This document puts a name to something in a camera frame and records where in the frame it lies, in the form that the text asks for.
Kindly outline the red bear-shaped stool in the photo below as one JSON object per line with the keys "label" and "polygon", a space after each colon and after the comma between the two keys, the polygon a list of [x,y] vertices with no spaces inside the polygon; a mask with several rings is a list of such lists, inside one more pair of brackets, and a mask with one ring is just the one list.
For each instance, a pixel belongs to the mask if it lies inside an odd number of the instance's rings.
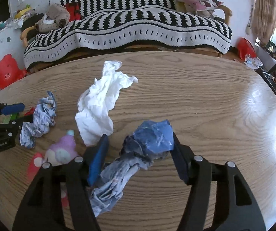
{"label": "red bear-shaped stool", "polygon": [[11,54],[5,55],[0,61],[0,90],[24,78],[27,74],[26,69],[18,67],[17,61]]}

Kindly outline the purple plush toy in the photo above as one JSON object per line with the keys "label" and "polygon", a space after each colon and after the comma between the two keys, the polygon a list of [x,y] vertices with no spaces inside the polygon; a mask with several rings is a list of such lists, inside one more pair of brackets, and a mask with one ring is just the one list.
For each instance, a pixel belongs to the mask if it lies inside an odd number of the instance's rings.
{"label": "purple plush toy", "polygon": [[45,153],[44,161],[51,163],[53,166],[68,164],[79,156],[75,148],[74,130],[68,130],[66,135],[61,137],[59,141],[50,145]]}

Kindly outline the pink patterned cushion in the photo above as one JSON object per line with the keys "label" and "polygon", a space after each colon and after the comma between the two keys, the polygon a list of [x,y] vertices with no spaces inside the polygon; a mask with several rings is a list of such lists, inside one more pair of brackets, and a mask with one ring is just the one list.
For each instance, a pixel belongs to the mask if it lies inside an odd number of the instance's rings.
{"label": "pink patterned cushion", "polygon": [[179,12],[213,18],[213,13],[223,2],[218,0],[176,0]]}

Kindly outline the black white striped sofa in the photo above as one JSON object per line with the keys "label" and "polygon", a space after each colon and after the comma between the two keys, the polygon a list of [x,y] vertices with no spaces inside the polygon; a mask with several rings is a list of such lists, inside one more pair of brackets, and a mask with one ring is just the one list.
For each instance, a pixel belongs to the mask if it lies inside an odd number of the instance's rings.
{"label": "black white striped sofa", "polygon": [[227,23],[180,8],[178,0],[57,0],[76,3],[81,18],[40,33],[27,45],[24,65],[52,63],[75,49],[116,49],[138,42],[172,47],[210,47],[228,52],[233,36]]}

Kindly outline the red bag on floor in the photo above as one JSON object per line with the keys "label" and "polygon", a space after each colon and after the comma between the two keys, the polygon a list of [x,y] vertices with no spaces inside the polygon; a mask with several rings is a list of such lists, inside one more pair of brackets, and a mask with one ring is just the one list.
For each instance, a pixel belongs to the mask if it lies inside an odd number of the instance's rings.
{"label": "red bag on floor", "polygon": [[237,50],[239,58],[245,60],[246,57],[256,58],[257,54],[251,43],[245,38],[239,38],[237,41]]}

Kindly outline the blue paper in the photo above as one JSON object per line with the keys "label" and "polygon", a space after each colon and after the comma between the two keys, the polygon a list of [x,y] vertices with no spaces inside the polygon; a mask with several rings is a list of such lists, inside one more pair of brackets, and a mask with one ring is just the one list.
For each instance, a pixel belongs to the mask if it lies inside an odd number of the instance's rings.
{"label": "blue paper", "polygon": [[140,169],[147,170],[155,160],[163,160],[173,148],[173,128],[168,120],[142,122],[124,139],[120,156],[101,171],[89,195],[94,215],[111,211],[131,177]]}

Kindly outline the brown plush toy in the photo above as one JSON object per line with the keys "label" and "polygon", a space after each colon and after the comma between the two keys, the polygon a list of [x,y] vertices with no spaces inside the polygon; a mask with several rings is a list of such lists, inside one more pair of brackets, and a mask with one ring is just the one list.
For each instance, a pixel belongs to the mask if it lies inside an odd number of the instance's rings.
{"label": "brown plush toy", "polygon": [[35,29],[40,33],[48,33],[52,30],[63,28],[69,23],[70,13],[66,7],[60,4],[52,4],[48,11],[35,24]]}

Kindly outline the red cushion on sofa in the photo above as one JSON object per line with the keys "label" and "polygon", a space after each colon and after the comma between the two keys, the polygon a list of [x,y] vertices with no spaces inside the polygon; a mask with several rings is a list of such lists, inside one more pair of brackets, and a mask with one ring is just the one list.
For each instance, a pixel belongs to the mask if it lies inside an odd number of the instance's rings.
{"label": "red cushion on sofa", "polygon": [[75,21],[75,20],[81,20],[79,3],[76,3],[76,2],[67,3],[64,6],[66,10],[70,13],[69,22]]}

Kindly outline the brown checked curtain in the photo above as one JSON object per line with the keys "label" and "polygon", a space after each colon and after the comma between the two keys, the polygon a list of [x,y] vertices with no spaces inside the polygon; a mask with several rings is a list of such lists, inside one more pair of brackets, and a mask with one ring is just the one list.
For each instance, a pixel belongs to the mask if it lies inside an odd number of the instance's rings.
{"label": "brown checked curtain", "polygon": [[251,28],[260,45],[265,46],[276,28],[276,0],[255,0]]}

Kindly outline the white tissue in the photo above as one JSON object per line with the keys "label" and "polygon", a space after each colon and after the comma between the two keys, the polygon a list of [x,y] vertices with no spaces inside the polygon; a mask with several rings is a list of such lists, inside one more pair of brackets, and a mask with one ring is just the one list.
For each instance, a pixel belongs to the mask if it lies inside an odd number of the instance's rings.
{"label": "white tissue", "polygon": [[102,77],[94,80],[77,102],[75,121],[85,146],[95,145],[102,135],[114,132],[114,123],[108,112],[113,110],[120,90],[138,83],[138,78],[119,71],[120,61],[105,61]]}

